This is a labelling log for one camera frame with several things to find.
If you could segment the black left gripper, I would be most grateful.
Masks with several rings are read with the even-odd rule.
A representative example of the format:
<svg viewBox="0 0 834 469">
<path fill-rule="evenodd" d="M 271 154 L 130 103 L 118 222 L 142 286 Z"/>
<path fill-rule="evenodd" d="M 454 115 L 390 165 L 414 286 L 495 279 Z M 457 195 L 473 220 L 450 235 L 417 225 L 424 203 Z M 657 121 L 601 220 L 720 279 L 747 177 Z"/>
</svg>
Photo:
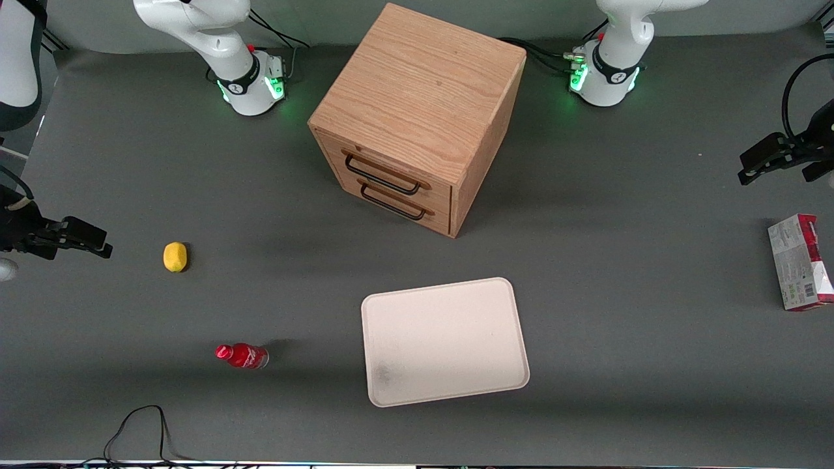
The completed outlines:
<svg viewBox="0 0 834 469">
<path fill-rule="evenodd" d="M 807 183 L 812 183 L 834 170 L 833 158 L 833 99 L 817 110 L 807 129 L 798 135 L 805 156 L 813 163 L 802 169 Z M 740 184 L 747 186 L 765 173 L 789 169 L 800 163 L 794 146 L 784 134 L 775 132 L 763 137 L 756 145 L 740 155 L 742 170 Z"/>
</svg>

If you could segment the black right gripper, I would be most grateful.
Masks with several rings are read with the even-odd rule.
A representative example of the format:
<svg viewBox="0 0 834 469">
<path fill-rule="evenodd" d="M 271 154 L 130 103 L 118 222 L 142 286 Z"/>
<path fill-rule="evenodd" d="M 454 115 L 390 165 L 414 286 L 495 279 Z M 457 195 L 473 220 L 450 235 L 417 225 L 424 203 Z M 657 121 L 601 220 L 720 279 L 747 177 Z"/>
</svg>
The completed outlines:
<svg viewBox="0 0 834 469">
<path fill-rule="evenodd" d="M 62 220 L 62 240 L 51 231 L 33 199 L 3 185 L 1 195 L 1 250 L 32 253 L 54 258 L 59 249 L 92 253 L 110 259 L 113 246 L 106 243 L 107 232 L 73 216 Z"/>
</svg>

